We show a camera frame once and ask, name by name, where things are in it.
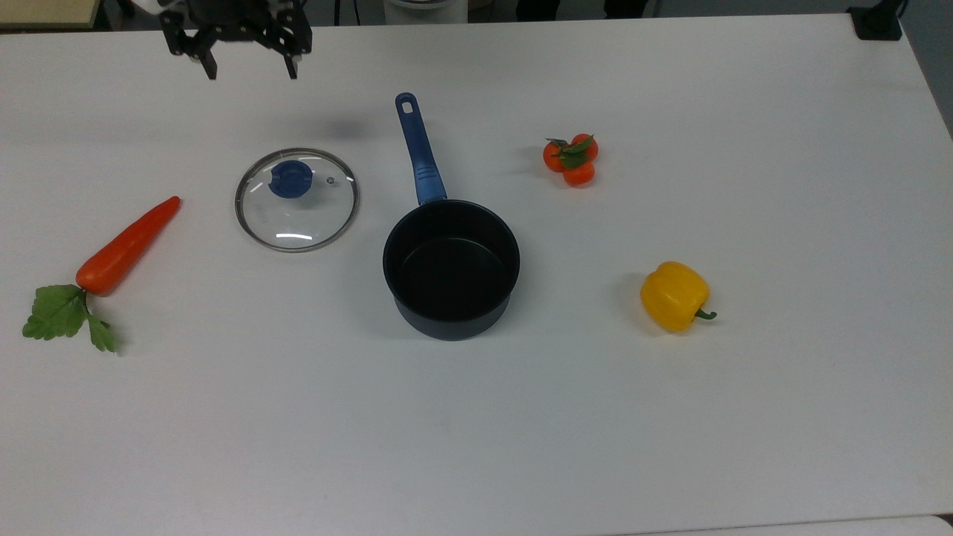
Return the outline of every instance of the pepper stem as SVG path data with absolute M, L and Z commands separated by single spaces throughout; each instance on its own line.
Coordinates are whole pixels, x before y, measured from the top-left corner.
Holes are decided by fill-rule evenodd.
M 700 319 L 705 319 L 705 320 L 711 320 L 711 319 L 713 319 L 714 317 L 716 317 L 717 315 L 718 315 L 718 313 L 716 313 L 715 311 L 712 311 L 711 313 L 705 313 L 705 312 L 702 311 L 701 309 L 699 309 L 699 310 L 695 313 L 695 316 L 696 316 L 696 317 L 698 317 L 698 318 L 700 318 Z

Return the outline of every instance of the blue lid knob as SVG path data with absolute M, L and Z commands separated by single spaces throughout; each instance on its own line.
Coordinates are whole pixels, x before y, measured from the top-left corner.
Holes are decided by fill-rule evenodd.
M 314 171 L 299 160 L 286 160 L 272 168 L 272 182 L 268 187 L 279 197 L 294 199 L 311 189 Z

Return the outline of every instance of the fake vegetable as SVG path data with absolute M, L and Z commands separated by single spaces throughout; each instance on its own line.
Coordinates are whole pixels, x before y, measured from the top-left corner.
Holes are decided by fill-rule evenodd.
M 542 159 L 547 168 L 562 173 L 570 186 L 581 186 L 593 179 L 598 145 L 590 134 L 577 134 L 572 141 L 546 139 L 549 143 L 542 150 Z
M 181 205 L 182 199 L 172 196 L 136 220 L 83 264 L 76 284 L 97 296 L 115 290 Z
M 32 314 L 23 326 L 23 336 L 37 340 L 72 337 L 90 323 L 90 340 L 102 352 L 115 352 L 110 325 L 90 312 L 88 294 L 106 296 L 126 277 L 135 263 L 178 212 L 176 196 L 159 204 L 112 242 L 99 250 L 76 273 L 76 285 L 51 285 L 36 289 Z
M 711 320 L 717 315 L 701 310 L 711 295 L 708 283 L 695 270 L 673 260 L 663 262 L 645 278 L 639 295 L 652 320 L 669 331 L 684 331 L 695 318 Z

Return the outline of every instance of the green leaf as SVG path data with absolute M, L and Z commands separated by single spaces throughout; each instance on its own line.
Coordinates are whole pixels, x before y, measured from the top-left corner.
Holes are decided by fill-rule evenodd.
M 36 289 L 33 314 L 23 326 L 23 336 L 37 340 L 72 337 L 86 320 L 86 292 L 76 285 Z
M 110 325 L 98 319 L 92 313 L 86 313 L 86 320 L 90 321 L 90 340 L 99 348 L 100 352 L 116 351 L 116 338 L 110 331 Z
M 569 147 L 564 148 L 562 151 L 564 153 L 569 153 L 575 155 L 577 153 L 584 153 L 586 149 L 589 149 L 589 146 L 593 144 L 593 137 L 589 136 L 579 143 L 570 145 Z
M 589 161 L 589 155 L 585 153 L 563 153 L 559 156 L 559 160 L 562 161 L 562 167 L 566 168 L 567 170 L 575 170 L 575 168 Z

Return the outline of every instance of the lid metal rim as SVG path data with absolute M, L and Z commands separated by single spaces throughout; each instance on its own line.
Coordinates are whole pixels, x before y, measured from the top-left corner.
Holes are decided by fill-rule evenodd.
M 351 182 L 351 188 L 354 191 L 354 195 L 355 195 L 354 205 L 351 207 L 351 212 L 348 214 L 348 218 L 345 220 L 344 225 L 342 225 L 341 228 L 338 229 L 333 235 L 330 235 L 329 237 L 321 240 L 317 244 L 312 244 L 310 246 L 305 246 L 301 248 L 286 248 L 282 246 L 276 246 L 274 244 L 268 243 L 267 241 L 263 240 L 261 237 L 256 235 L 254 231 L 252 231 L 251 227 L 249 227 L 248 221 L 245 219 L 245 211 L 242 209 L 242 198 L 245 195 L 244 194 L 245 187 L 248 185 L 249 181 L 251 181 L 252 177 L 257 175 L 258 172 L 260 172 L 268 163 L 278 158 L 283 158 L 285 156 L 300 155 L 300 154 L 321 156 L 322 158 L 326 158 L 330 160 L 331 162 L 334 163 L 334 165 L 339 167 L 341 171 L 343 171 L 344 174 L 350 179 L 349 182 Z M 360 188 L 357 187 L 357 180 L 356 180 L 354 172 L 351 171 L 351 168 L 348 167 L 348 165 L 345 164 L 343 160 L 341 160 L 335 155 L 332 155 L 331 153 L 328 153 L 327 151 L 321 151 L 320 149 L 310 149 L 307 147 L 292 147 L 290 149 L 282 149 L 280 151 L 275 151 L 268 155 L 262 156 L 261 158 L 258 159 L 257 162 L 255 162 L 252 165 L 251 168 L 248 169 L 247 172 L 245 172 L 244 176 L 242 176 L 241 178 L 241 181 L 238 182 L 238 190 L 235 192 L 235 215 L 238 217 L 238 224 L 241 225 L 241 228 L 244 229 L 245 233 L 248 234 L 249 237 L 254 239 L 254 241 L 258 242 L 259 244 L 269 249 L 280 251 L 282 253 L 306 253 L 309 251 L 314 251 L 316 249 L 323 248 L 324 246 L 337 240 L 337 238 L 340 237 L 345 231 L 347 231 L 348 227 L 351 226 L 351 223 L 355 219 L 357 208 L 359 206 L 360 206 Z

